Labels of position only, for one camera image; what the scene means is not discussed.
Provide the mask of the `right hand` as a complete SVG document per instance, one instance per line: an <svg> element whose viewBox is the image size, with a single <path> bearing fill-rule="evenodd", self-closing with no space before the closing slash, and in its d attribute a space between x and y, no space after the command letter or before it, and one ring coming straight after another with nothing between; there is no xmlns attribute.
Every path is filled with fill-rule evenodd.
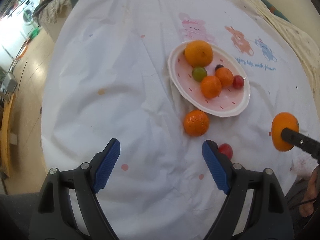
<svg viewBox="0 0 320 240"><path fill-rule="evenodd" d="M302 202L308 201L308 203L303 204L299 207L299 212L302 217L308 217L308 216L312 215L313 210L314 210L313 202L311 202L311 200L313 198L316 198L317 194L318 194L317 190L316 190L317 171L318 171L318 167L316 167L314 169L314 171L312 172L312 175L311 175L309 182L308 182L307 191L304 194L304 198L302 200Z"/></svg>

